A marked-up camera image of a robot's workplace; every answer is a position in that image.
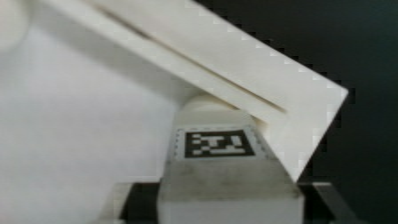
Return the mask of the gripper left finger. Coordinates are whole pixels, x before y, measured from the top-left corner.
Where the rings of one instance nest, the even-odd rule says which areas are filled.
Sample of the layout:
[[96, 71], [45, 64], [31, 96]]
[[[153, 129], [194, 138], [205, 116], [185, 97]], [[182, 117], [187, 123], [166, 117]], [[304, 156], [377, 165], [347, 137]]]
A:
[[159, 224], [159, 182], [118, 183], [96, 224]]

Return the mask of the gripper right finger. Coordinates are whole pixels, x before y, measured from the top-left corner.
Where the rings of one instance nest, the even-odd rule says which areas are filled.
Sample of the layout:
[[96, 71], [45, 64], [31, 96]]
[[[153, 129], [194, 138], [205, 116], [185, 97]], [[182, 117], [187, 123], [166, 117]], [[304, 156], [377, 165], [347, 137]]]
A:
[[370, 224], [356, 215], [331, 182], [299, 184], [304, 193], [304, 224]]

